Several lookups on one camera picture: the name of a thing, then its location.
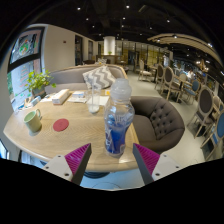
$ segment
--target white wall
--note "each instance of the white wall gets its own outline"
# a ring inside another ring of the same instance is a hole
[[[0,139],[10,153],[9,159],[18,161],[19,149],[3,133],[7,121],[13,113],[7,85],[7,67],[10,53],[11,49],[9,49],[4,61],[1,61],[0,67]]]
[[[88,60],[88,41],[73,31],[48,25],[44,47],[44,64],[49,71],[75,66],[75,35],[83,38],[83,60]],[[93,55],[98,53],[98,43],[93,41]]]

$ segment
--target column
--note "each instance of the column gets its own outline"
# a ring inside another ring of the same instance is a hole
[[[115,37],[104,37],[104,55],[109,55],[108,52],[112,52],[110,55],[115,55]]]

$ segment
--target bottle cap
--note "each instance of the bottle cap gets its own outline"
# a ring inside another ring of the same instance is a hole
[[[115,100],[129,100],[131,92],[128,79],[118,78],[111,86],[110,95]]]

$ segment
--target chevron pillow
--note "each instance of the chevron pillow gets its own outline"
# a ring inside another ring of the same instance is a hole
[[[107,66],[101,66],[85,72],[83,73],[83,78],[88,89],[92,88],[92,82],[95,87],[105,89],[110,87],[116,80]]]

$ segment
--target red coaster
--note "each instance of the red coaster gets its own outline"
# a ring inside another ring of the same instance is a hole
[[[55,131],[63,131],[68,127],[68,120],[67,119],[59,119],[54,122],[53,128]]]

